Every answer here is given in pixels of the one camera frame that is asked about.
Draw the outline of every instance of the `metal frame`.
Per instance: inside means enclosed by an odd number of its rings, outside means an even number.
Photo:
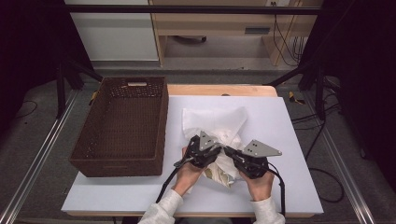
[[[345,17],[347,11],[353,5],[356,0],[352,0],[349,8],[344,11],[343,17],[339,20],[339,22]],[[67,6],[41,6],[40,10],[66,10],[68,12],[74,13],[201,13],[201,14],[276,14],[276,15],[331,15],[336,12],[340,12],[339,8],[322,8],[322,7],[203,7],[203,6],[118,6],[118,5],[67,5]],[[49,32],[46,28],[46,25],[42,23],[36,24],[36,27],[41,28],[44,32]],[[322,41],[318,50],[315,52],[315,55],[320,55],[320,50],[323,45],[325,45],[326,41],[331,37],[332,32],[330,32],[326,38]],[[58,45],[56,42],[56,36],[50,35],[49,42],[53,45],[52,48],[55,51],[54,54],[58,57],[61,57],[60,67],[58,70],[58,94],[59,96],[59,104],[65,104],[64,94],[61,94],[61,91],[64,91],[64,82],[63,74],[64,65],[68,65],[77,69],[78,71],[87,74],[95,79],[101,79],[100,76],[97,76],[90,69],[85,68],[84,66],[74,62],[73,60],[67,58],[67,55],[64,55],[64,51],[62,46]],[[297,69],[287,73],[282,78],[279,78],[269,85],[277,86],[278,84],[286,81],[287,79],[296,76],[301,71],[305,69],[311,68],[315,62],[310,61],[302,66],[299,66]],[[46,141],[43,143],[40,148],[37,156],[35,157],[34,162],[32,163],[29,171],[26,173],[24,179],[22,180],[19,188],[17,189],[14,197],[11,202],[8,204],[5,211],[0,216],[0,223],[13,223],[17,214],[19,213],[24,200],[26,199],[30,189],[32,188],[35,180],[43,166],[46,158],[48,157],[56,138],[62,129],[65,120],[67,119],[71,108],[77,98],[77,93],[72,94],[71,98],[69,98],[70,103],[67,106],[60,105],[59,108],[64,110],[64,112],[60,112],[58,114],[58,119],[56,119],[52,130],[49,132],[49,135]],[[373,216],[367,207],[364,199],[361,196],[361,193],[356,186],[352,176],[350,175],[345,163],[343,162],[335,144],[333,143],[328,130],[325,128],[325,143],[329,147],[329,154],[331,155],[332,162],[337,169],[338,174],[341,176],[341,181],[343,182],[344,187],[346,188],[346,193],[349,196],[349,199],[354,207],[354,210],[358,216],[358,219],[361,223],[375,223]]]
[[[37,155],[35,156],[35,159],[33,160],[29,170],[26,172],[26,175],[20,183],[20,186],[18,187],[17,191],[15,192],[11,201],[8,203],[5,210],[2,212],[0,216],[1,224],[13,223],[17,218],[17,215],[20,212],[21,207],[26,200],[26,197],[28,196],[33,184],[35,183],[35,180],[40,174],[41,168],[43,167],[46,158],[50,154],[52,147],[55,144],[55,141],[58,138],[58,135],[61,132],[62,127],[64,126],[64,123],[66,122],[70,111],[73,108],[74,103],[76,102],[78,93],[79,91],[71,92],[69,99],[66,103],[67,108],[65,109],[63,115],[59,119],[56,119],[53,123],[46,140],[39,149]]]

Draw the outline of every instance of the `white sleeve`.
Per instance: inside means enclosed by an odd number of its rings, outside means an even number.
[[[272,198],[259,202],[251,202],[256,215],[254,224],[284,224],[285,218],[276,211]]]
[[[170,189],[158,203],[153,203],[140,219],[140,224],[148,223],[175,223],[173,214],[183,204],[183,198]]]

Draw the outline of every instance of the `hand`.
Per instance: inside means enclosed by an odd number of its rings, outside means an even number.
[[[266,172],[262,177],[257,179],[250,179],[244,173],[239,174],[246,180],[248,191],[254,202],[262,201],[271,197],[271,190],[275,175]]]
[[[187,148],[183,147],[182,156],[184,156],[186,150]],[[204,170],[205,168],[200,169],[187,162],[177,172],[177,181],[172,189],[183,197],[187,190],[189,190],[189,188],[191,188],[197,182],[199,176]]]

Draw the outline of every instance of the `white wall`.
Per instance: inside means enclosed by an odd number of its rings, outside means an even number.
[[[148,5],[147,0],[65,0],[66,4]],[[72,13],[91,61],[158,61],[149,14]]]

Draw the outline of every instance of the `person's arm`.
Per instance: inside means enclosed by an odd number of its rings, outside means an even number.
[[[285,218],[276,211],[275,203],[271,198],[274,175],[267,172],[263,177],[250,179],[242,172],[240,174],[246,180],[252,198],[251,204],[256,215],[255,224],[284,224]]]
[[[173,215],[177,208],[183,204],[183,195],[197,182],[203,171],[204,169],[199,169],[189,162],[184,164],[177,172],[176,184],[166,192],[158,203],[154,203],[148,208],[139,223],[174,223]]]

